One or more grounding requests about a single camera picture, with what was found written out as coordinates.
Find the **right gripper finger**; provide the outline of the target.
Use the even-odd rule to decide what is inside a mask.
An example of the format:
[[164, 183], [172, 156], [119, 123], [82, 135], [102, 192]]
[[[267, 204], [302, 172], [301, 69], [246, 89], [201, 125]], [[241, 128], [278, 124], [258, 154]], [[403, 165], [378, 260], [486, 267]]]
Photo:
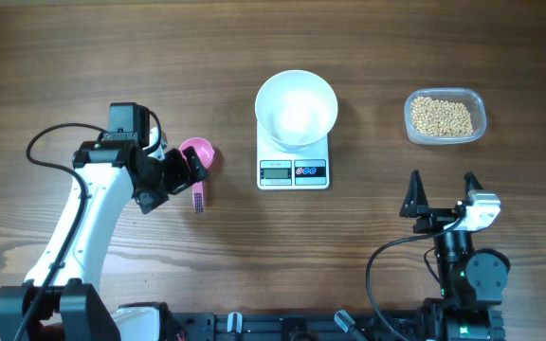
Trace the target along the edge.
[[482, 185], [477, 180], [475, 174], [471, 171], [468, 171], [464, 175], [464, 182], [465, 182], [465, 193], [468, 194], [472, 190], [483, 190]]
[[425, 217], [429, 214], [428, 198], [421, 180], [419, 170], [410, 175], [409, 187], [399, 216], [403, 218]]

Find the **pink plastic scoop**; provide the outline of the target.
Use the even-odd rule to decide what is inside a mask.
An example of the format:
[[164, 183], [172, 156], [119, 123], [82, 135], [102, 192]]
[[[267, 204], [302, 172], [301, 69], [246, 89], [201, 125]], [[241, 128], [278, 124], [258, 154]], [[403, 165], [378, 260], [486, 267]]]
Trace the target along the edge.
[[[184, 151], [188, 147], [193, 147], [196, 151], [196, 154], [201, 161], [202, 165], [207, 170], [213, 163], [213, 158], [215, 151], [211, 144], [202, 137], [192, 137], [185, 140], [181, 146], [180, 150]], [[197, 182], [191, 186], [192, 198], [193, 198], [193, 207], [196, 213], [202, 213], [205, 206], [205, 194], [204, 194], [204, 185], [203, 182]]]

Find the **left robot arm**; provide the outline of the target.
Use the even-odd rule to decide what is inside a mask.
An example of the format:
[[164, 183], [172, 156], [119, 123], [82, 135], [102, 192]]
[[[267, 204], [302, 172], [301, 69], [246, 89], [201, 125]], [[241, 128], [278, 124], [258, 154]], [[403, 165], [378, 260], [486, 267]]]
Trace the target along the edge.
[[84, 141], [70, 167], [63, 214], [42, 256], [19, 286], [0, 288], [3, 340], [183, 340], [165, 303], [122, 305], [110, 313], [99, 294], [104, 259], [130, 201], [144, 214], [209, 176], [211, 154], [190, 144], [169, 149], [156, 114], [135, 102], [109, 107], [108, 125]]

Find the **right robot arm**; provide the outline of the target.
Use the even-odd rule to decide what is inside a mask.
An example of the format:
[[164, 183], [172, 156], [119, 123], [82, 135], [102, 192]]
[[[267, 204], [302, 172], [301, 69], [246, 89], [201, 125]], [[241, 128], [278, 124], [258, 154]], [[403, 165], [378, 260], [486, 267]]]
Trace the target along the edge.
[[471, 172], [465, 197], [453, 208], [432, 208], [415, 170], [400, 215], [413, 218], [413, 233], [433, 239], [440, 299], [427, 298], [415, 316], [417, 340], [502, 340], [501, 305], [511, 263], [501, 252], [475, 249], [472, 235], [501, 212], [499, 196], [482, 188]]

